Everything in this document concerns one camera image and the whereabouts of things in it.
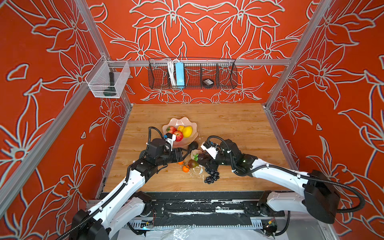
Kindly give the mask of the beige garlic bulb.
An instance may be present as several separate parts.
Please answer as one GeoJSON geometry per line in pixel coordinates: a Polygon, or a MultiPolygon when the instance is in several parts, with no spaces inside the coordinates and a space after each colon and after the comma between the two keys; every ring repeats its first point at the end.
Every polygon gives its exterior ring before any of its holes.
{"type": "Polygon", "coordinates": [[[191,157],[192,160],[197,161],[198,158],[199,158],[199,154],[201,154],[200,150],[192,150],[191,154],[190,154],[190,157],[191,157]]]}

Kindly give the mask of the dark purple mangosteen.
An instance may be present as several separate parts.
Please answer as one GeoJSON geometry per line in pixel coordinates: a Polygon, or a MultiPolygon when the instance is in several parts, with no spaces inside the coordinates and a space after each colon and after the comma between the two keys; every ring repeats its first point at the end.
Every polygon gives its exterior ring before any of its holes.
{"type": "Polygon", "coordinates": [[[206,158],[207,158],[207,155],[205,155],[205,154],[195,154],[195,155],[193,155],[193,160],[195,160],[196,162],[203,161],[206,158]]]}

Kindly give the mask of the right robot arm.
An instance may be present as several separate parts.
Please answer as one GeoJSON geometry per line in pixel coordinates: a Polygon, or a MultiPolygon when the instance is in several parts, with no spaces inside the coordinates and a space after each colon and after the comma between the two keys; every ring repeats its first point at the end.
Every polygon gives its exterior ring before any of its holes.
{"type": "Polygon", "coordinates": [[[275,212],[293,211],[308,213],[316,220],[333,224],[337,214],[354,213],[365,206],[365,198],[357,190],[329,180],[323,173],[289,170],[270,164],[256,156],[242,153],[231,140],[215,144],[210,140],[202,143],[203,153],[198,163],[215,171],[219,166],[230,166],[239,177],[263,179],[283,186],[288,192],[268,192],[262,204],[275,212]],[[359,200],[354,207],[340,209],[340,189],[353,193],[359,200]]]}

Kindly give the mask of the pink scalloped fruit bowl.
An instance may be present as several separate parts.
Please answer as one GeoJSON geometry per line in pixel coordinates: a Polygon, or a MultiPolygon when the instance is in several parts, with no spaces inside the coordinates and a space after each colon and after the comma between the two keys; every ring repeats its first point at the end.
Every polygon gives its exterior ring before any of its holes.
{"type": "Polygon", "coordinates": [[[187,117],[172,118],[167,125],[162,127],[164,135],[171,133],[176,137],[174,148],[187,147],[198,137],[197,123],[191,122],[187,117]]]}

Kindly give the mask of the red strawberry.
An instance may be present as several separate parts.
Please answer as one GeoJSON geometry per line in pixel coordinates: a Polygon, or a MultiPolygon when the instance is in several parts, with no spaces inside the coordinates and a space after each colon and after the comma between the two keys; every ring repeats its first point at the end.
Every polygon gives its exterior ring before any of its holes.
{"type": "Polygon", "coordinates": [[[173,134],[174,132],[177,131],[177,128],[175,128],[174,126],[168,126],[166,128],[166,133],[170,133],[170,134],[173,134]]]}

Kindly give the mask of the dark avocado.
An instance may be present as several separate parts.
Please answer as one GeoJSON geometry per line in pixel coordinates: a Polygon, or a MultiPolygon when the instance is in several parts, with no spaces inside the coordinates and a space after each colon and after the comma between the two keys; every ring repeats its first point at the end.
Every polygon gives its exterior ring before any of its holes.
{"type": "Polygon", "coordinates": [[[188,145],[189,152],[192,152],[193,150],[197,150],[198,148],[199,148],[199,144],[195,141],[188,145]]]}

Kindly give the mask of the large yellow lemon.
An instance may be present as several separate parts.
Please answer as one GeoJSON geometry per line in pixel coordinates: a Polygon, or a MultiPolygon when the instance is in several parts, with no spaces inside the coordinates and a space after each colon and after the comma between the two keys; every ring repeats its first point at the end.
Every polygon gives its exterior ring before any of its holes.
{"type": "Polygon", "coordinates": [[[184,138],[189,138],[193,133],[193,127],[192,126],[184,127],[182,133],[184,138]]]}

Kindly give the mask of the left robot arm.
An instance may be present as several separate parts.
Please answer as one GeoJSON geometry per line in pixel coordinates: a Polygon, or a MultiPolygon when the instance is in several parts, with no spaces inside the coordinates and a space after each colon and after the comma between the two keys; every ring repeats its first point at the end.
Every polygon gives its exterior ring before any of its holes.
{"type": "Polygon", "coordinates": [[[137,191],[169,164],[182,162],[185,149],[173,148],[164,139],[147,144],[137,161],[127,168],[126,177],[100,202],[88,211],[78,211],[71,228],[60,240],[108,240],[134,217],[140,215],[150,202],[137,191]]]}

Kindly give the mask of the red apple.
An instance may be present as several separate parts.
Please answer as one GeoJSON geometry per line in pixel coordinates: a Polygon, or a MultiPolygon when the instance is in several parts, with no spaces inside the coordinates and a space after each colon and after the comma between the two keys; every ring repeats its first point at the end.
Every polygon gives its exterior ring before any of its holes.
{"type": "Polygon", "coordinates": [[[176,139],[175,139],[176,142],[181,142],[183,140],[183,138],[184,138],[183,133],[180,132],[180,131],[174,132],[173,135],[176,136],[176,139]]]}

